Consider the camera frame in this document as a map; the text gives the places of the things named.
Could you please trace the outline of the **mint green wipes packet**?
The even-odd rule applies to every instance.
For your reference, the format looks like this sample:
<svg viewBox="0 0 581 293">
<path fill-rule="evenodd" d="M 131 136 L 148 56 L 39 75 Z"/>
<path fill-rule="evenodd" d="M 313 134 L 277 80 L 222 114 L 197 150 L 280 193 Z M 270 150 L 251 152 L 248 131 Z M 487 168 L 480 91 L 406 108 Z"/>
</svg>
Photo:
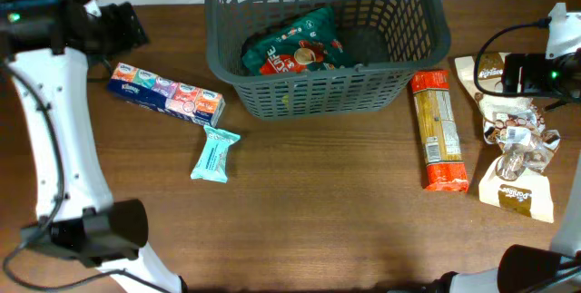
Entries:
<svg viewBox="0 0 581 293">
<path fill-rule="evenodd" d="M 216 129 L 210 125 L 203 127 L 206 134 L 201 156 L 190 175 L 192 180 L 206 180 L 226 183 L 227 154 L 230 147 L 241 138 L 239 134 Z"/>
</svg>

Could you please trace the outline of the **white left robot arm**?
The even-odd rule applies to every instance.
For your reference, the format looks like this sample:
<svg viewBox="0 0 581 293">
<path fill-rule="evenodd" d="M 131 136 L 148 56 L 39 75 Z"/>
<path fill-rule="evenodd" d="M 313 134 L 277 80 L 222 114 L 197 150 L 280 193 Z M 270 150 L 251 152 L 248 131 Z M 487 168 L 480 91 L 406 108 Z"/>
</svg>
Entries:
<svg viewBox="0 0 581 293">
<path fill-rule="evenodd" d="M 148 37 L 130 4 L 96 1 L 1 2 L 1 67 L 23 106 L 37 178 L 37 221 L 21 229 L 19 249 L 79 262 L 128 292 L 183 292 L 149 245 L 143 204 L 114 200 L 99 164 L 88 71 Z"/>
</svg>

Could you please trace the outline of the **green Nescafe coffee bag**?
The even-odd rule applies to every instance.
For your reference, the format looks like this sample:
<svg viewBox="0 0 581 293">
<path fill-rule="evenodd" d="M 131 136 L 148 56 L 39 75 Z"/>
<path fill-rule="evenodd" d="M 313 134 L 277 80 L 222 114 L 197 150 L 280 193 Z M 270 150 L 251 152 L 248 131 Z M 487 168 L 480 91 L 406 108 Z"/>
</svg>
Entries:
<svg viewBox="0 0 581 293">
<path fill-rule="evenodd" d="M 332 8 L 322 7 L 251 44 L 241 58 L 254 76 L 309 73 L 355 65 L 339 40 Z"/>
</svg>

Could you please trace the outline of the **Kleenex tissue multipack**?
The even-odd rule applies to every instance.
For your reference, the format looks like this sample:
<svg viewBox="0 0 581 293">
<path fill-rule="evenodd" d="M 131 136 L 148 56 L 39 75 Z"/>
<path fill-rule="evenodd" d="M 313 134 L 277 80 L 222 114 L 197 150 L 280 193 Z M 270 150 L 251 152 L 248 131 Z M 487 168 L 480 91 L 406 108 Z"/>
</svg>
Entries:
<svg viewBox="0 0 581 293">
<path fill-rule="evenodd" d="M 107 89 L 129 103 L 201 126 L 215 127 L 226 106 L 220 93 L 175 82 L 126 63 L 118 63 Z"/>
</svg>

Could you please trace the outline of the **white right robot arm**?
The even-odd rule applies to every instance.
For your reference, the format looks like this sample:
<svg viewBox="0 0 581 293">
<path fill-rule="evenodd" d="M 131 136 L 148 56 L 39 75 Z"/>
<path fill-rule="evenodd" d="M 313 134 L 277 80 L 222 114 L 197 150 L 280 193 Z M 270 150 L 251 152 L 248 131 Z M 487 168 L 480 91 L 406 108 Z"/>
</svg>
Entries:
<svg viewBox="0 0 581 293">
<path fill-rule="evenodd" d="M 532 22 L 548 31 L 542 54 L 489 53 L 486 46 L 455 61 L 457 76 L 483 117 L 485 141 L 501 154 L 478 183 L 486 204 L 533 220 L 555 219 L 545 175 L 561 143 L 535 106 L 546 110 L 580 101 L 580 14 L 557 3 Z M 449 109 L 448 84 L 440 71 L 419 72 L 412 80 L 430 190 L 467 190 L 458 164 L 459 141 Z M 473 274 L 450 272 L 423 287 L 425 292 L 577 292 L 580 289 L 580 182 L 574 181 L 565 217 L 547 249 L 509 247 L 499 265 Z"/>
</svg>

